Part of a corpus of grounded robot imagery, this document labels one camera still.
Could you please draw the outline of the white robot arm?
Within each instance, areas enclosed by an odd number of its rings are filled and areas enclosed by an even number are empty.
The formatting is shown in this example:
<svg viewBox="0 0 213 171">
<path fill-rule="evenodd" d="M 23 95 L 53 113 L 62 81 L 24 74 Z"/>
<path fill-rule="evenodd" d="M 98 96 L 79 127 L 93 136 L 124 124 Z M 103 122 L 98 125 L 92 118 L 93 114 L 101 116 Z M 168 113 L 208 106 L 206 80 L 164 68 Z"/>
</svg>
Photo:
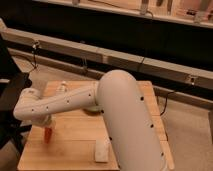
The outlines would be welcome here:
<svg viewBox="0 0 213 171">
<path fill-rule="evenodd" d="M 98 106 L 120 171 L 169 171 L 144 94 L 128 72 L 112 70 L 96 83 L 49 98 L 29 101 L 29 97 L 23 90 L 13 110 L 16 119 L 33 121 Z"/>
</svg>

